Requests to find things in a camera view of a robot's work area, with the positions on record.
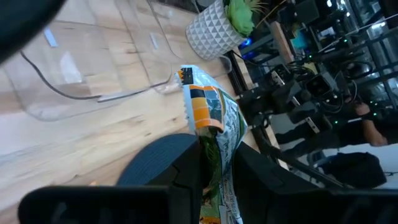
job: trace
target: black bag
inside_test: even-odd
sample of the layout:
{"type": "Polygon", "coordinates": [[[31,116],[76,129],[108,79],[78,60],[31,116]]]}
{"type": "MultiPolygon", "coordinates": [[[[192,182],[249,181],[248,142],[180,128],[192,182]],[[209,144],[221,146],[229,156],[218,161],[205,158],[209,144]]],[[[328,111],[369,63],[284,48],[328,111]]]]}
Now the black bag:
{"type": "Polygon", "coordinates": [[[387,182],[379,158],[366,152],[338,153],[320,166],[325,174],[359,189],[370,189],[387,182]]]}

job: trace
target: wooden surface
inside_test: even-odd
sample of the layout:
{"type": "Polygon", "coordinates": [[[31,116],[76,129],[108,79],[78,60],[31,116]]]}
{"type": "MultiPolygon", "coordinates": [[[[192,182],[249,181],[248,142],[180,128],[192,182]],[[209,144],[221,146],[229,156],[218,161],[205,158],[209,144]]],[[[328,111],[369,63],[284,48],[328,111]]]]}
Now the wooden surface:
{"type": "MultiPolygon", "coordinates": [[[[59,49],[49,48],[40,35],[27,48],[27,55],[38,63],[52,83],[63,86],[71,94],[103,94],[145,88],[150,86],[148,71],[153,72],[152,81],[159,82],[167,78],[177,65],[190,61],[204,67],[210,74],[216,73],[216,80],[226,91],[233,93],[221,63],[203,62],[188,47],[183,26],[192,14],[168,9],[168,14],[172,11],[173,19],[181,22],[178,25],[173,19],[163,18],[165,39],[161,38],[161,29],[155,23],[147,2],[136,2],[138,7],[132,12],[126,0],[69,0],[56,23],[50,26],[57,37],[62,37],[58,39],[59,49]],[[138,28],[142,33],[131,34],[138,28]],[[149,34],[158,37],[157,49],[153,48],[148,37],[138,40],[140,35],[149,34]],[[85,40],[85,44],[81,44],[79,40],[86,37],[93,40],[85,40]],[[169,40],[171,51],[166,40],[169,40]],[[57,64],[65,52],[69,52],[77,64],[82,82],[78,82],[78,78],[75,82],[66,82],[60,75],[62,71],[57,64]]],[[[115,105],[86,111],[89,113],[75,111],[76,105],[67,101],[62,110],[57,105],[56,119],[41,121],[35,116],[43,114],[32,112],[38,111],[37,107],[43,104],[46,106],[41,107],[42,113],[52,110],[48,101],[58,101],[49,97],[52,93],[44,90],[46,87],[37,79],[37,74],[19,56],[13,60],[16,62],[4,64],[0,69],[2,224],[18,223],[17,205],[21,197],[31,190],[46,185],[113,185],[126,164],[145,145],[168,134],[188,132],[182,94],[177,91],[164,95],[154,89],[115,105]],[[63,117],[60,113],[65,110],[76,114],[63,117]]],[[[243,61],[238,61],[245,79],[250,80],[243,61]]],[[[84,108],[85,104],[79,102],[78,106],[84,108]]],[[[257,149],[250,133],[244,141],[257,149]]]]}

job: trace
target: snack bag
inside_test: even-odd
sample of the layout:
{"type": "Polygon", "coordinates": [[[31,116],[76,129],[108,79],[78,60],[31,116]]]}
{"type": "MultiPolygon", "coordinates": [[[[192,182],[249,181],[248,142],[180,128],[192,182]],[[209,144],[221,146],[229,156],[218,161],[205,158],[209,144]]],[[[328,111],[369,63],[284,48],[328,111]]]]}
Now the snack bag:
{"type": "Polygon", "coordinates": [[[209,176],[203,191],[201,222],[230,223],[233,217],[234,222],[243,223],[232,175],[232,159],[248,127],[239,106],[196,65],[182,65],[175,76],[182,86],[189,128],[199,137],[202,156],[207,158],[201,167],[209,176]],[[226,212],[217,216],[220,210],[226,212]]]}

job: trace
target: blue light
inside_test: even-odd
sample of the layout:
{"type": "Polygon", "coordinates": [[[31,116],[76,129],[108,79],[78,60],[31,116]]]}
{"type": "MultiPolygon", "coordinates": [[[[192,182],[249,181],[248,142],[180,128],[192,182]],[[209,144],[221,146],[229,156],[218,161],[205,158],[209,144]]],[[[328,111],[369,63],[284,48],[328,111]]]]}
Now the blue light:
{"type": "Polygon", "coordinates": [[[247,38],[247,39],[242,43],[242,46],[248,46],[248,45],[251,45],[251,39],[250,39],[250,38],[247,38]]]}

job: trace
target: green succulent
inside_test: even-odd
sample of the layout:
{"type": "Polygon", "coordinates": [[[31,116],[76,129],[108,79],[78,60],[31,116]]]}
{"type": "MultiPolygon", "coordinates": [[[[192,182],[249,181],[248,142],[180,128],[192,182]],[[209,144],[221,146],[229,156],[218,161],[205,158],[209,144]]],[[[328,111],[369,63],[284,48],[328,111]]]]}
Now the green succulent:
{"type": "Polygon", "coordinates": [[[247,37],[254,29],[253,12],[261,13],[262,4],[260,0],[230,0],[225,13],[236,31],[247,37]]]}

